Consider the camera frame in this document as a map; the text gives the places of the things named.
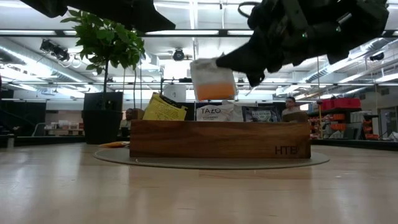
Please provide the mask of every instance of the red storage bin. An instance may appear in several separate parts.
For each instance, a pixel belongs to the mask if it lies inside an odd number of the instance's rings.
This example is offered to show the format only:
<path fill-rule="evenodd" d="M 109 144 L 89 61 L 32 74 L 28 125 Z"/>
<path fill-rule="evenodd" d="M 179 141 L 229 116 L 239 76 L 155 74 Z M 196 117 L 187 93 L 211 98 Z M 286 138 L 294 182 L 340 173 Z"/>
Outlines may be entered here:
<path fill-rule="evenodd" d="M 334 108 L 360 108 L 361 100 L 359 98 L 337 98 L 333 100 Z"/>
<path fill-rule="evenodd" d="M 321 110 L 333 109 L 333 100 L 322 100 Z"/>

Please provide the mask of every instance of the yellow paper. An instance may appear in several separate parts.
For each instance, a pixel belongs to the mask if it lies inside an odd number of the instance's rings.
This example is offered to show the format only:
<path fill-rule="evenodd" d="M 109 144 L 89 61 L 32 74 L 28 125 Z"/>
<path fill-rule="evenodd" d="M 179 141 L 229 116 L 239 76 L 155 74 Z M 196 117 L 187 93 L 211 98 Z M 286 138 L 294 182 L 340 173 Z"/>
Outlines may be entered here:
<path fill-rule="evenodd" d="M 158 93 L 154 93 L 145 110 L 143 120 L 183 121 L 187 113 L 184 108 L 170 105 L 162 100 Z"/>

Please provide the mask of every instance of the black cable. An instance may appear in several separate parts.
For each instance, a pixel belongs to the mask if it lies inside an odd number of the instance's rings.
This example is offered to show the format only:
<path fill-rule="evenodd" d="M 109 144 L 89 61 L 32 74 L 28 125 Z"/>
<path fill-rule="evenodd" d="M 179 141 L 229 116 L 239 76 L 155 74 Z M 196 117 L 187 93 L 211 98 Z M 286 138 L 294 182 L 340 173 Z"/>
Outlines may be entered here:
<path fill-rule="evenodd" d="M 246 18 L 249 18 L 250 15 L 244 13 L 244 12 L 242 11 L 242 9 L 241 9 L 241 6 L 258 6 L 258 5 L 260 5 L 259 2 L 253 2 L 253 1 L 242 2 L 242 3 L 239 4 L 239 6 L 238 6 L 238 13 L 239 13 L 241 16 L 244 16 L 244 17 L 246 17 Z"/>

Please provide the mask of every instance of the green leaves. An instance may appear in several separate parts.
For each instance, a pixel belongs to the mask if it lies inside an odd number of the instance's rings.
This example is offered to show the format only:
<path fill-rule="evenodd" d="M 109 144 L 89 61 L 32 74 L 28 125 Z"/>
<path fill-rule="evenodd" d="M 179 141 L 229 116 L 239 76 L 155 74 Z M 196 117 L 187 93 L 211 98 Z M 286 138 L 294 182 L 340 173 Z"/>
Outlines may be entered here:
<path fill-rule="evenodd" d="M 118 33 L 119 38 L 125 42 L 129 43 L 129 37 L 127 36 L 127 30 L 124 28 L 124 25 L 122 24 L 117 24 L 116 27 L 114 28 L 116 30 L 116 33 Z"/>
<path fill-rule="evenodd" d="M 79 22 L 79 19 L 75 18 L 75 17 L 69 17 L 69 18 L 62 19 L 61 22 L 62 23 L 64 23 L 64 22 Z"/>
<path fill-rule="evenodd" d="M 94 70 L 97 66 L 95 64 L 87 65 L 86 70 Z"/>
<path fill-rule="evenodd" d="M 81 14 L 80 14 L 80 12 L 78 12 L 78 11 L 75 11 L 75 10 L 69 10 L 69 13 L 70 13 L 72 16 L 75 16 L 75 17 L 81 17 Z"/>
<path fill-rule="evenodd" d="M 102 20 L 100 18 L 98 18 L 96 15 L 94 14 L 88 14 L 87 15 L 87 20 L 89 23 L 92 23 L 96 26 L 102 27 L 104 26 L 104 23 L 102 22 Z"/>
<path fill-rule="evenodd" d="M 97 31 L 97 38 L 98 39 L 105 39 L 107 34 L 108 34 L 107 30 L 98 30 Z"/>
<path fill-rule="evenodd" d="M 86 57 L 91 62 L 86 70 L 96 70 L 100 75 L 107 63 L 115 68 L 121 65 L 123 68 L 136 69 L 145 50 L 144 41 L 135 31 L 89 12 L 70 10 L 69 13 L 72 17 L 65 18 L 62 22 L 77 23 L 73 29 L 79 38 L 76 46 L 83 47 L 79 53 L 80 58 Z"/>
<path fill-rule="evenodd" d="M 98 67 L 98 68 L 97 68 L 97 75 L 100 75 L 100 74 L 102 73 L 102 70 L 103 70 L 103 69 L 102 69 L 101 67 Z"/>

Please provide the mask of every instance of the security camera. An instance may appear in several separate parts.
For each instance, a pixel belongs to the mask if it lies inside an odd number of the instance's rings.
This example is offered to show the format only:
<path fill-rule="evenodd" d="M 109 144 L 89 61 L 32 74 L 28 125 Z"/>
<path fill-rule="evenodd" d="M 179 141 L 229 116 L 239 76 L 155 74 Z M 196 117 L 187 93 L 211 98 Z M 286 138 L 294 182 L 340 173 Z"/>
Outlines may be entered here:
<path fill-rule="evenodd" d="M 175 49 L 175 52 L 173 54 L 173 59 L 178 62 L 184 60 L 184 52 L 182 52 L 182 49 Z"/>
<path fill-rule="evenodd" d="M 68 49 L 61 48 L 59 45 L 50 40 L 43 40 L 40 50 L 44 51 L 46 54 L 56 57 L 61 62 L 66 62 L 70 59 Z"/>

